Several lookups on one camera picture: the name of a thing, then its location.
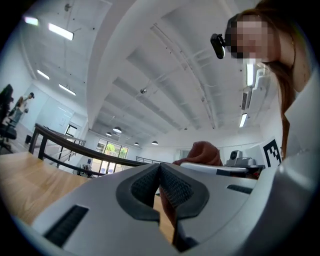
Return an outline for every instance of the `security camera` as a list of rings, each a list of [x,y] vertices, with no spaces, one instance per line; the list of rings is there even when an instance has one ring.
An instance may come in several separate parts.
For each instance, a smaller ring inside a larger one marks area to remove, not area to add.
[[[225,57],[226,43],[222,34],[213,34],[210,38],[210,42],[218,59],[223,59]]]

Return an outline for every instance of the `wood grain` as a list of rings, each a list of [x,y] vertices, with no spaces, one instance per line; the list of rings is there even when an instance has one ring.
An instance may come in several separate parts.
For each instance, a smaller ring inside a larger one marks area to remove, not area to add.
[[[0,155],[0,170],[1,195],[9,212],[29,225],[50,204],[90,180],[49,165],[29,152]],[[160,197],[154,197],[153,208],[160,212],[160,231],[171,243],[174,228]]]

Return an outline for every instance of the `hair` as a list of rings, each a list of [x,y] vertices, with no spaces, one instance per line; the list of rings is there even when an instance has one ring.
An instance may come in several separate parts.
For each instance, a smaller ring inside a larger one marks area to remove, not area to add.
[[[278,30],[290,33],[291,35],[295,33],[295,29],[292,23],[292,20],[287,16],[286,12],[283,11],[283,6],[279,3],[281,1],[276,0],[262,0],[259,2],[255,8],[245,10],[235,17],[233,21],[239,21],[243,16],[246,15],[255,15],[261,17],[262,20],[268,22],[269,25],[273,28],[277,28]],[[228,27],[226,29],[226,41],[227,34],[229,32],[230,26],[228,23]],[[295,99],[295,92],[293,87],[293,73],[292,70],[286,65],[282,64],[279,61],[272,62],[264,62],[264,64],[275,74],[278,84],[279,84],[279,101],[280,101],[280,113],[282,120],[282,157],[286,157],[287,153],[287,142],[288,142],[288,134],[290,123],[285,116],[285,112],[290,107]]]

